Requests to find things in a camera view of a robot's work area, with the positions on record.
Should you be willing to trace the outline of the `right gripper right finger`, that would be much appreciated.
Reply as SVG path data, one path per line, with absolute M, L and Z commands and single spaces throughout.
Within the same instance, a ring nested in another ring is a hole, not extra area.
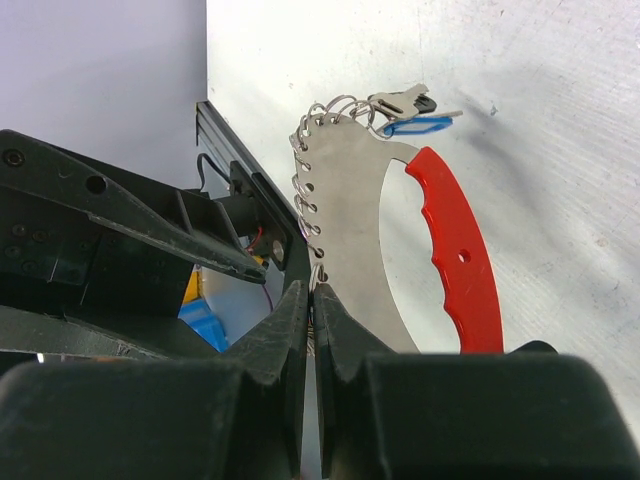
M 400 354 L 327 284 L 313 294 L 330 479 L 635 479 L 639 452 L 597 371 L 532 341 L 507 354 Z

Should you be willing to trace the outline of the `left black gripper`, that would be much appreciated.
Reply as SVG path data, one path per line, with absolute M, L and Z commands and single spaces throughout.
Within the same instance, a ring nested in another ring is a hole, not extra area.
M 195 268 L 283 293 L 302 243 L 243 169 L 209 199 L 14 130 L 1 132 L 1 348 L 126 359 L 208 359 L 180 318 Z

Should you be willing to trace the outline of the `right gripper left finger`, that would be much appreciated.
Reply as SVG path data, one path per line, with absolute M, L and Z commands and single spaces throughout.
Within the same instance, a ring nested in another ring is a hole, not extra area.
M 291 479 L 308 293 L 210 360 L 23 364 L 1 379 L 5 479 Z

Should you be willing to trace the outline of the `key with blue tag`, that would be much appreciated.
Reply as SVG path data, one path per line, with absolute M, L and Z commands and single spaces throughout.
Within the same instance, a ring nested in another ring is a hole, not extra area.
M 385 138 L 394 136 L 414 136 L 435 133 L 449 128 L 454 119 L 463 115 L 461 110 L 444 114 L 413 117 L 409 120 L 395 121 L 385 125 L 381 129 L 381 135 Z

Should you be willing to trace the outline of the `blue plastic bin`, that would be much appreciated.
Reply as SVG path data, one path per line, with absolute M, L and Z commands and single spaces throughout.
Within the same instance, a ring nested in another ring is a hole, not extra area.
M 229 348 L 221 321 L 204 299 L 183 304 L 179 311 L 179 318 L 218 352 L 225 352 Z

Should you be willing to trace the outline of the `aluminium frame rail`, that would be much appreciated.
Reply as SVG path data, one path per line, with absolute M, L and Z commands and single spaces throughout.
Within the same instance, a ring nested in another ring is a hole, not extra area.
M 196 144 L 224 165 L 237 161 L 249 174 L 256 175 L 259 188 L 275 202 L 276 210 L 291 226 L 297 227 L 295 209 L 218 110 L 209 101 L 203 101 L 196 103 L 195 111 Z

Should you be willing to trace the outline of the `key with black white tag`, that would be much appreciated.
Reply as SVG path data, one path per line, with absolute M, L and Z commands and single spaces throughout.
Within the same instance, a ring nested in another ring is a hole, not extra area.
M 369 104 L 387 118 L 410 120 L 418 115 L 434 112 L 437 103 L 427 93 L 426 85 L 418 83 L 398 92 L 379 92 L 368 97 Z

